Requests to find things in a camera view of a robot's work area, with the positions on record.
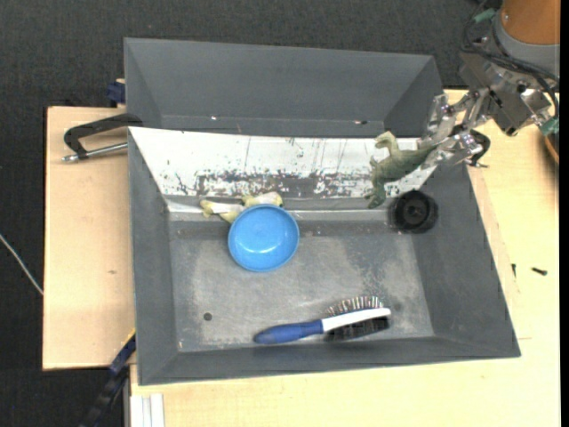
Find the wooden board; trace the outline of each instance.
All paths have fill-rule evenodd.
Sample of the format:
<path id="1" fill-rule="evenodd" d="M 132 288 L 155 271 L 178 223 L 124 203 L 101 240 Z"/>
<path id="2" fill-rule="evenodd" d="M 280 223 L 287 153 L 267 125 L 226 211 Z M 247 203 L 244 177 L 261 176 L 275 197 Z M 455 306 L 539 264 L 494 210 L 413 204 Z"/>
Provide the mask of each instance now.
<path id="1" fill-rule="evenodd" d="M 451 102 L 460 96 L 451 93 Z M 62 141 L 67 128 L 120 112 L 48 112 L 45 369 L 108 365 L 134 324 L 126 157 L 60 161 L 70 153 Z M 146 387 L 133 371 L 132 393 L 162 392 L 169 426 L 557 424 L 557 178 L 537 128 L 515 138 L 493 123 L 481 130 L 492 139 L 483 159 L 490 167 L 470 175 L 522 358 Z M 93 144 L 123 140 L 124 133 Z"/>

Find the screw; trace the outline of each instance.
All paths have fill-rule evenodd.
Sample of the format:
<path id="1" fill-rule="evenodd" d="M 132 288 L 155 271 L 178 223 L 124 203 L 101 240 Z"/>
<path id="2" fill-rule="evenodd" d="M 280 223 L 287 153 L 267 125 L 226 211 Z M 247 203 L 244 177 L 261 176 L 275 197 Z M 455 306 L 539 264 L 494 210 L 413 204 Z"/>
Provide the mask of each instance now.
<path id="1" fill-rule="evenodd" d="M 548 275 L 548 272 L 546 270 L 543 270 L 543 269 L 537 269 L 536 267 L 532 267 L 532 270 L 534 272 L 537 272 L 538 274 L 541 274 L 543 277 Z"/>

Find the blue bowl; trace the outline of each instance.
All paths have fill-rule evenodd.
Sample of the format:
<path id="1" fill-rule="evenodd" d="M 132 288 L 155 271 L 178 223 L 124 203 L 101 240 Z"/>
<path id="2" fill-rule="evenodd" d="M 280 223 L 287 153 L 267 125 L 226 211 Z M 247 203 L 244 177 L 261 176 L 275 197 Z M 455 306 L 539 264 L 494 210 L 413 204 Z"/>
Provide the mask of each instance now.
<path id="1" fill-rule="evenodd" d="M 240 213 L 229 229 L 228 245 L 240 266 L 255 272 L 286 264 L 299 246 L 299 226 L 275 205 L 255 205 Z"/>

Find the toy dinosaur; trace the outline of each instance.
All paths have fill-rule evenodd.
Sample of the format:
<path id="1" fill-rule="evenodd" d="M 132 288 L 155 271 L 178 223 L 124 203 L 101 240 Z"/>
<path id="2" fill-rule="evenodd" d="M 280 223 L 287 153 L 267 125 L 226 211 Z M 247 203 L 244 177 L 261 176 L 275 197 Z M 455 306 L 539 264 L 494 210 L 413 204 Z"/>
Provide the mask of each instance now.
<path id="1" fill-rule="evenodd" d="M 387 198 L 385 184 L 390 181 L 398 181 L 423 164 L 429 153 L 437 145 L 429 145 L 417 150 L 401 150 L 397 144 L 397 138 L 391 132 L 385 132 L 375 138 L 375 147 L 387 148 L 389 156 L 380 162 L 372 157 L 372 185 L 373 191 L 365 197 L 371 199 L 368 208 L 374 209 L 382 205 Z"/>

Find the gray plastic tray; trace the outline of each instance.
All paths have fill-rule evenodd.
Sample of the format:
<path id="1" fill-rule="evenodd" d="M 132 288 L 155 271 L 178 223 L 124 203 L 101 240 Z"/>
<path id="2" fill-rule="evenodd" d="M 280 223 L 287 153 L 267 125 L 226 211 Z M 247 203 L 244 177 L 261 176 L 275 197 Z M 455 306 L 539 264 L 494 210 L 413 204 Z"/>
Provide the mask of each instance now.
<path id="1" fill-rule="evenodd" d="M 424 57 L 148 40 L 128 40 L 127 51 L 129 112 L 169 127 L 351 137 L 389 128 L 416 137 L 440 92 Z M 183 199 L 161 192 L 153 160 L 132 133 L 128 141 L 141 384 L 519 356 L 463 165 L 437 168 L 421 188 L 439 206 L 425 234 L 389 226 L 392 199 L 372 211 L 361 198 L 316 210 L 292 202 L 299 251 L 256 274 L 230 259 L 227 223 L 206 220 L 191 201 L 187 211 L 171 209 Z M 390 329 L 351 342 L 252 342 L 263 328 L 321 318 L 361 294 L 384 299 Z"/>

